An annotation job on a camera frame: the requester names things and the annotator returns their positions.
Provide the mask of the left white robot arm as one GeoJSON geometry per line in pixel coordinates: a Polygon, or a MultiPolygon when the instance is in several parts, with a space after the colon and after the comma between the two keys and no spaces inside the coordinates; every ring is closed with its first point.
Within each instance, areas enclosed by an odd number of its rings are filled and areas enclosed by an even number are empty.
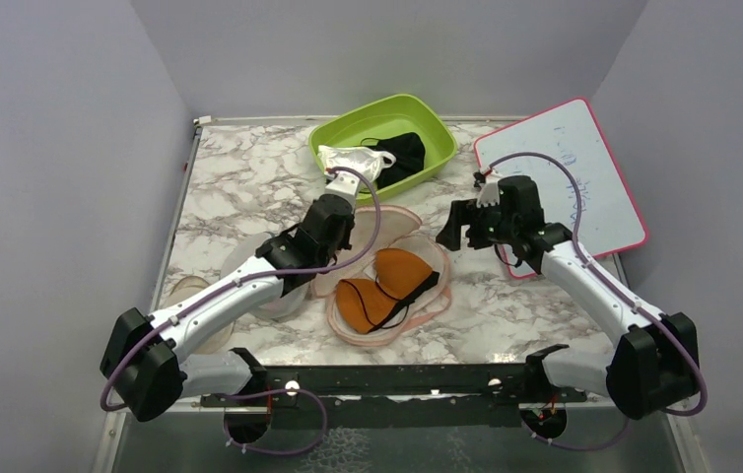
{"type": "Polygon", "coordinates": [[[204,291],[149,315],[123,312],[100,364],[101,407],[127,408],[146,422],[181,398],[228,392],[239,404],[258,400],[264,380],[241,355],[200,356],[197,349],[241,316],[337,269],[337,252],[350,246],[355,207],[353,197],[324,193],[299,224],[267,239],[204,291]]]}

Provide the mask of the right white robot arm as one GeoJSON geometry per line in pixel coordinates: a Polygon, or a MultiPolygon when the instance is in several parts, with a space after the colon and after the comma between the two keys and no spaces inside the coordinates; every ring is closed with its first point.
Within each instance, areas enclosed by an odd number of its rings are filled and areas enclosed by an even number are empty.
{"type": "Polygon", "coordinates": [[[504,177],[480,195],[455,200],[436,237],[457,251],[505,245],[513,255],[564,290],[604,331],[614,352],[602,356],[556,345],[526,359],[524,392],[545,401],[561,388],[610,398],[639,420],[704,392],[694,322],[647,303],[603,269],[561,223],[549,223],[533,179],[504,177]]]}

